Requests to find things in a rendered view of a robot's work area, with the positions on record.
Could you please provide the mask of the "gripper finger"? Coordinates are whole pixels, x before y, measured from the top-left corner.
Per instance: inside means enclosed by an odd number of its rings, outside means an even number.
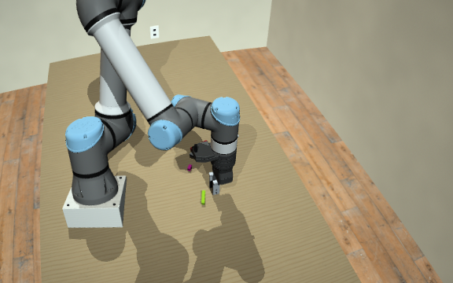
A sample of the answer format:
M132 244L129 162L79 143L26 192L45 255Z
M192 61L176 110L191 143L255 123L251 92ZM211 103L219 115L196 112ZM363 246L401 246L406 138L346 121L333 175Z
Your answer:
M212 188L212 181L215 181L215 175L213 172L209 172L209 187Z
M212 194L213 194L213 195L219 194L219 187L220 187L220 184L218 183L217 180L212 181L212 182L213 182L213 186L212 186Z

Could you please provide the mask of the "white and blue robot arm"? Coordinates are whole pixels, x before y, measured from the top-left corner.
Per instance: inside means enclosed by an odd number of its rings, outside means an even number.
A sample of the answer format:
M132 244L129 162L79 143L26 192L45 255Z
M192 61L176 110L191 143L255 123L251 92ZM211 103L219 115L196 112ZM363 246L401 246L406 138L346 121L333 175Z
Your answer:
M211 103L178 94L170 101L131 39L131 27L144 5L145 0L76 0L82 26L101 47L95 116L78 119L65 131L72 196L79 204L103 204L118 193L107 155L136 128L127 91L150 125L150 143L159 150L173 148L194 127L210 130L219 144L238 138L240 106L233 98Z

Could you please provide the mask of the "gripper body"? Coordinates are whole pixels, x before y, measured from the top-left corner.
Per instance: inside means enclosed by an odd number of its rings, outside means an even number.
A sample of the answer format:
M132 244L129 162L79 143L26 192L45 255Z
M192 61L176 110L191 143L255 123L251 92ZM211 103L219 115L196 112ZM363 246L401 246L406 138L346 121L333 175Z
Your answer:
M196 162L211 161L212 171L220 185L233 181L233 166L236 162L238 139L230 144L219 144L212 139L203 141L192 147L192 154Z

